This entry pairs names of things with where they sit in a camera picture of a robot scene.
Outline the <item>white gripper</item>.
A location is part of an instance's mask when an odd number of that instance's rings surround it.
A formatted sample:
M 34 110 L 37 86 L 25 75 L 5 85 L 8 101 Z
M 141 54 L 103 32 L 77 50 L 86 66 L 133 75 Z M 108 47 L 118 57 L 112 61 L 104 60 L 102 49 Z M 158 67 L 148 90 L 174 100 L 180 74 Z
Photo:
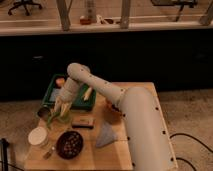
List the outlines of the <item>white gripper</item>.
M 59 91 L 53 109 L 54 113 L 59 113 L 61 117 L 65 116 L 72 106 L 71 102 L 76 99 L 81 86 L 80 82 L 68 78 Z

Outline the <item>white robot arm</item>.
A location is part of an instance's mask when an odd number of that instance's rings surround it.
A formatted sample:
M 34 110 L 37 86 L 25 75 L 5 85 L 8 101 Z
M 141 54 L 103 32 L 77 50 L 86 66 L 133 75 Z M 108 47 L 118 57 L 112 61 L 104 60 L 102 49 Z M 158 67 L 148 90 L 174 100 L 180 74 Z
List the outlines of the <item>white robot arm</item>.
M 83 83 L 110 101 L 124 115 L 134 171 L 175 171 L 178 168 L 168 129 L 157 98 L 145 87 L 127 89 L 101 79 L 79 63 L 67 67 L 54 111 L 65 115 Z

